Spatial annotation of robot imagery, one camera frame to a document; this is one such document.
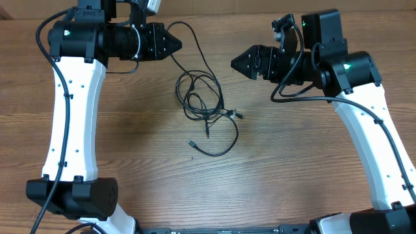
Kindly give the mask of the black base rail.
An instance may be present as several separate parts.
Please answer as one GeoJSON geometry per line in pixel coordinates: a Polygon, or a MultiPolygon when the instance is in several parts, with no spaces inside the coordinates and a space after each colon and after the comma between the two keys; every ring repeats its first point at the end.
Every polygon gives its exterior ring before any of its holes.
{"type": "Polygon", "coordinates": [[[168,227],[141,228],[138,222],[125,233],[136,234],[359,234],[370,233],[366,227],[353,222],[349,214],[323,216],[308,224],[280,224],[276,227],[170,229],[168,227]]]}

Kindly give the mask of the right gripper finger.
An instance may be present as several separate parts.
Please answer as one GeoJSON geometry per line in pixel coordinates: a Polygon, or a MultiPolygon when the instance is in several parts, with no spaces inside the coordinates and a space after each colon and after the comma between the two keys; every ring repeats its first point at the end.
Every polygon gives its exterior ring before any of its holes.
{"type": "Polygon", "coordinates": [[[232,68],[251,80],[257,80],[257,72],[249,65],[234,64],[232,65],[232,68]]]}
{"type": "Polygon", "coordinates": [[[259,45],[252,45],[241,55],[231,61],[232,67],[252,67],[259,45]]]}

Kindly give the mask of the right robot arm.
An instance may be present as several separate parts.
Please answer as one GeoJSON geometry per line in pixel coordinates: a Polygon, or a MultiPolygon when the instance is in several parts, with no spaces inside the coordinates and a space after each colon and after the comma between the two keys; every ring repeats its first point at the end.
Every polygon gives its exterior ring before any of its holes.
{"type": "Polygon", "coordinates": [[[381,75],[365,51],[350,53],[337,9],[292,14],[271,23],[279,47],[253,45],[231,61],[249,79],[276,84],[275,103],[307,101],[322,90],[345,124],[364,167],[372,207],[335,213],[292,229],[295,233],[414,233],[415,167],[390,116],[381,75]]]}

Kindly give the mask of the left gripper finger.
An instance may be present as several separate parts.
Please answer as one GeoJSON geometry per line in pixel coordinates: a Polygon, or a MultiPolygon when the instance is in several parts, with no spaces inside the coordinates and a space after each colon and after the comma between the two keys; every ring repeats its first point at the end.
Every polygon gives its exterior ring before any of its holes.
{"type": "Polygon", "coordinates": [[[168,46],[181,46],[182,41],[172,35],[167,29],[164,30],[165,44],[168,46]]]}
{"type": "Polygon", "coordinates": [[[175,52],[179,51],[181,49],[181,44],[168,44],[165,48],[164,48],[164,57],[170,57],[171,55],[173,55],[175,52]]]}

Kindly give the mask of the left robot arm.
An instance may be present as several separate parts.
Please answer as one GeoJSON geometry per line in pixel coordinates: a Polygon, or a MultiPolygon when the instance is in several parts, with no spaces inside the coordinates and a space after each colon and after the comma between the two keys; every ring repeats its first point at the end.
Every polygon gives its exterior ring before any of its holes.
{"type": "Polygon", "coordinates": [[[99,177],[98,103],[111,58],[136,63],[163,60],[182,43],[162,23],[149,23],[158,0],[131,1],[127,21],[116,22],[116,1],[79,1],[49,17],[48,45],[40,51],[53,68],[55,102],[42,174],[27,182],[28,199],[95,233],[140,233],[136,218],[118,204],[118,183],[99,177]]]}

